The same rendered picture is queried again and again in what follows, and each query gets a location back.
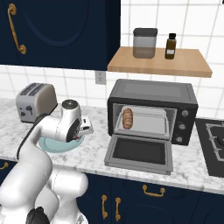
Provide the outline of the dark brown bottle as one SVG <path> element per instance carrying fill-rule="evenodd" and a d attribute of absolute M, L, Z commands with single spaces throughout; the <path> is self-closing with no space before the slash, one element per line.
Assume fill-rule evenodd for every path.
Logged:
<path fill-rule="evenodd" d="M 173 60 L 174 55 L 175 55 L 175 50 L 176 50 L 176 34 L 175 33 L 170 33 L 169 38 L 166 41 L 166 48 L 165 48 L 165 54 L 164 57 L 167 60 Z"/>

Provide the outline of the toaster oven door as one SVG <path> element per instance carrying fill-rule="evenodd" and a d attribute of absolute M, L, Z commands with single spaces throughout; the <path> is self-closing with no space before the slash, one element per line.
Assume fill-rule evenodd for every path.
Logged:
<path fill-rule="evenodd" d="M 139 136 L 113 135 L 104 159 L 106 166 L 170 175 L 172 144 Z"/>

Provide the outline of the grey canister with dark lid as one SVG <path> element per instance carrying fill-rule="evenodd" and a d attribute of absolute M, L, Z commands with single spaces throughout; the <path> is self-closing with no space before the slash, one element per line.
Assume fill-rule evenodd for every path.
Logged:
<path fill-rule="evenodd" d="M 152 59 L 155 56 L 158 29 L 136 28 L 133 34 L 133 56 L 138 59 Z"/>

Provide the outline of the black toaster oven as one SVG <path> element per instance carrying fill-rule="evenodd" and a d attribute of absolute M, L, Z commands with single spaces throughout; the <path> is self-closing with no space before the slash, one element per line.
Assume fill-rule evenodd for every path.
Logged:
<path fill-rule="evenodd" d="M 165 140 L 172 144 L 189 144 L 199 107 L 193 86 L 190 83 L 117 80 L 108 98 L 108 134 L 110 136 L 128 136 L 114 132 L 123 106 L 150 107 L 165 110 L 169 123 L 170 137 L 168 139 L 140 137 Z M 184 109 L 189 112 L 187 117 L 181 115 Z M 179 129 L 180 123 L 185 124 L 186 129 Z M 176 137 L 182 137 L 183 142 L 176 142 Z"/>

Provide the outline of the wooden wall shelf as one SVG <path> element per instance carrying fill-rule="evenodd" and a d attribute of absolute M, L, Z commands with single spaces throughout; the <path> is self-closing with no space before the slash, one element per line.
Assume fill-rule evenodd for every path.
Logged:
<path fill-rule="evenodd" d="M 137 59 L 133 48 L 121 46 L 108 63 L 109 72 L 161 74 L 211 78 L 212 70 L 198 49 L 177 49 L 174 59 L 165 58 L 165 49 L 157 48 L 152 59 Z"/>

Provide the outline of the white wall outlet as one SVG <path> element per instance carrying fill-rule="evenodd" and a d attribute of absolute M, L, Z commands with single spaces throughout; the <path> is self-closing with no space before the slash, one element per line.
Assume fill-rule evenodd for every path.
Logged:
<path fill-rule="evenodd" d="M 106 84 L 106 72 L 105 71 L 95 71 L 95 83 L 98 85 Z"/>

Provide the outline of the black hob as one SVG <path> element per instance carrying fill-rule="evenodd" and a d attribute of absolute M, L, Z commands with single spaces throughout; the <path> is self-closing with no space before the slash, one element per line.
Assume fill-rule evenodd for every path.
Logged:
<path fill-rule="evenodd" d="M 208 174 L 224 178 L 224 121 L 195 120 Z"/>

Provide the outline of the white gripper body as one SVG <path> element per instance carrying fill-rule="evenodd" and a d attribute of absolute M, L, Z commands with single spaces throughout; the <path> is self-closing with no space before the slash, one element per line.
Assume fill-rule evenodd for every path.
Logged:
<path fill-rule="evenodd" d="M 93 133 L 94 133 L 94 129 L 93 129 L 92 123 L 83 123 L 80 126 L 79 136 L 85 136 L 85 135 L 89 135 Z"/>

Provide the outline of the brown baguette bread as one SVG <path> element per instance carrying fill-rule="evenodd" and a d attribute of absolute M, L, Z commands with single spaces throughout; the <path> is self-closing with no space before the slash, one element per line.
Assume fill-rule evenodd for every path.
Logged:
<path fill-rule="evenodd" d="M 133 112 L 130 108 L 126 108 L 122 112 L 122 126 L 129 130 L 133 125 Z"/>

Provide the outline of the silver toaster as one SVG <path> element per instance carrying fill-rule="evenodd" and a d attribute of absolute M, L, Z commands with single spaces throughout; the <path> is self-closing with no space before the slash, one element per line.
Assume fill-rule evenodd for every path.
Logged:
<path fill-rule="evenodd" d="M 34 123 L 41 114 L 51 114 L 58 106 L 52 84 L 34 82 L 19 92 L 16 97 L 17 112 L 23 123 Z"/>

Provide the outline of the light blue plate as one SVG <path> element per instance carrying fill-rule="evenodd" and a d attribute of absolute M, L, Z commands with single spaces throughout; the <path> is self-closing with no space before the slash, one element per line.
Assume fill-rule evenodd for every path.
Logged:
<path fill-rule="evenodd" d="M 51 138 L 47 137 L 41 137 L 38 140 L 38 145 L 43 151 L 51 152 L 51 153 L 62 153 L 71 151 L 75 148 L 77 148 L 84 140 L 84 137 L 81 137 L 81 140 L 79 142 L 75 142 L 74 140 L 66 143 L 57 141 Z"/>

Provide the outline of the navy base cabinet front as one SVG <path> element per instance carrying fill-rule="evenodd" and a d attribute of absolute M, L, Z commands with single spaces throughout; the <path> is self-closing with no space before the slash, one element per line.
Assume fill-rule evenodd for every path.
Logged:
<path fill-rule="evenodd" d="M 11 185 L 13 181 L 17 178 L 18 175 L 18 168 L 17 168 L 17 162 L 0 159 L 0 167 L 4 165 L 4 162 L 7 162 L 9 166 L 3 170 L 0 170 L 0 185 Z"/>
<path fill-rule="evenodd" d="M 156 198 L 144 194 L 158 193 L 165 189 L 164 197 Z M 111 196 L 121 199 L 119 224 L 190 224 L 200 192 L 167 185 L 127 180 L 111 179 Z"/>
<path fill-rule="evenodd" d="M 224 224 L 224 195 L 203 192 L 202 224 Z"/>

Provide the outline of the navy base cabinet door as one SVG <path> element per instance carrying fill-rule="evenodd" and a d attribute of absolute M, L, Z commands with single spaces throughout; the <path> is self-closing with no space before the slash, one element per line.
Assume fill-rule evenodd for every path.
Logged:
<path fill-rule="evenodd" d="M 77 199 L 80 211 L 86 216 L 88 224 L 111 224 L 110 178 L 87 173 L 87 191 Z M 102 195 L 107 196 L 105 210 L 108 217 L 102 218 Z"/>

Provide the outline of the grey oven tray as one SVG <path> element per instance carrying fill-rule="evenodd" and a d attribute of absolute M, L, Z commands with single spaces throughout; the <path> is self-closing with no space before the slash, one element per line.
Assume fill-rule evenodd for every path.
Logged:
<path fill-rule="evenodd" d="M 123 111 L 131 109 L 133 123 L 130 129 L 123 127 Z M 162 108 L 123 106 L 118 116 L 114 132 L 138 137 L 168 139 L 170 137 L 169 123 L 166 112 Z"/>

